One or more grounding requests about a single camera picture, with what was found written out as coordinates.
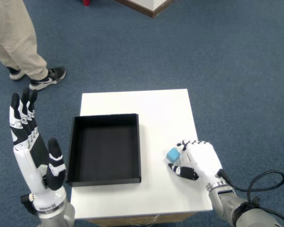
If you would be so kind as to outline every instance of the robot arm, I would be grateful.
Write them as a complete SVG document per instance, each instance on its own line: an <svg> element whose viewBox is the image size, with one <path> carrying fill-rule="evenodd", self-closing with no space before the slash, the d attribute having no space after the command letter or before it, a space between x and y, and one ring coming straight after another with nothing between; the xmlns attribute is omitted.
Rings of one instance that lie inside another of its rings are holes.
<svg viewBox="0 0 284 227"><path fill-rule="evenodd" d="M257 205L236 195L233 187L222 177L224 173L222 165L210 143L183 140L177 146L183 146L184 155L187 156L194 168L191 172L198 174L198 177L193 180L198 179L206 187L213 209L221 219L234 227L281 226L274 217L258 208ZM179 167L178 175L191 179L187 175L181 174L182 168Z"/></svg>
<svg viewBox="0 0 284 227"><path fill-rule="evenodd" d="M45 227L70 227L73 226L74 208L67 202L63 187L66 167L57 140L50 139L47 150L38 132L34 109L36 98L37 91L29 94L25 89L21 98L14 93L9 108L14 154L31 191L21 197L21 202L29 212L38 214Z"/></svg>

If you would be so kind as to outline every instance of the gray robot forearm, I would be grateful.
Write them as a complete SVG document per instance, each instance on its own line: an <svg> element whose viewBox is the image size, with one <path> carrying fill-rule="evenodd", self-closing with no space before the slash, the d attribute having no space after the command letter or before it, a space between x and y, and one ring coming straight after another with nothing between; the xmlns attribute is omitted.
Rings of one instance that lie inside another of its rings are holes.
<svg viewBox="0 0 284 227"><path fill-rule="evenodd" d="M219 217L235 227L280 227L281 225L267 212L261 209L240 211L246 199L236 195L234 189L224 181L209 185L209 198Z"/></svg>

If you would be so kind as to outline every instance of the red object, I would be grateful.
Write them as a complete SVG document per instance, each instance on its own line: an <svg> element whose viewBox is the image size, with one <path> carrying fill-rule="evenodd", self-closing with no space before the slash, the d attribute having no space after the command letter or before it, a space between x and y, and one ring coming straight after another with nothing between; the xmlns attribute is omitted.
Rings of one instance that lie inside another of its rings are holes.
<svg viewBox="0 0 284 227"><path fill-rule="evenodd" d="M89 6L90 0L82 0L82 1L83 1L83 5Z"/></svg>

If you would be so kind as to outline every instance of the white table top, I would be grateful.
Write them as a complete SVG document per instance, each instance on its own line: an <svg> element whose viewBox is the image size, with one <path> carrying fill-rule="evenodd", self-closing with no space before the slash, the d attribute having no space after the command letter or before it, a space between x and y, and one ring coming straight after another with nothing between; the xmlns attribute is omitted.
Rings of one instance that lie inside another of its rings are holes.
<svg viewBox="0 0 284 227"><path fill-rule="evenodd" d="M81 116L139 115L141 183L73 187L75 218L110 218L211 210L199 181L176 176L166 154L183 139L196 140L186 89L82 94Z"/></svg>

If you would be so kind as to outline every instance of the wooden baseboard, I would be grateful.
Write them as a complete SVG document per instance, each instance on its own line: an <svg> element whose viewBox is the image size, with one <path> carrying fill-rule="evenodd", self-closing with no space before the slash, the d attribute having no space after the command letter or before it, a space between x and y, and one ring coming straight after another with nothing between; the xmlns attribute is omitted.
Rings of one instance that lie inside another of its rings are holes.
<svg viewBox="0 0 284 227"><path fill-rule="evenodd" d="M151 223L180 222L189 218L194 214L195 213L161 214L159 216L147 215L147 216L137 216L137 217L95 219L88 221L100 227L116 227L116 226L128 226L128 225L132 226L133 224L150 225Z"/></svg>
<svg viewBox="0 0 284 227"><path fill-rule="evenodd" d="M139 11L149 17L156 17L160 12L162 12L165 8L167 8L171 3L172 0L166 0L164 3L162 3L158 8L156 8L154 11L150 10L148 8L145 8L143 6L140 6L130 0L116 0L117 2L120 2L136 11Z"/></svg>

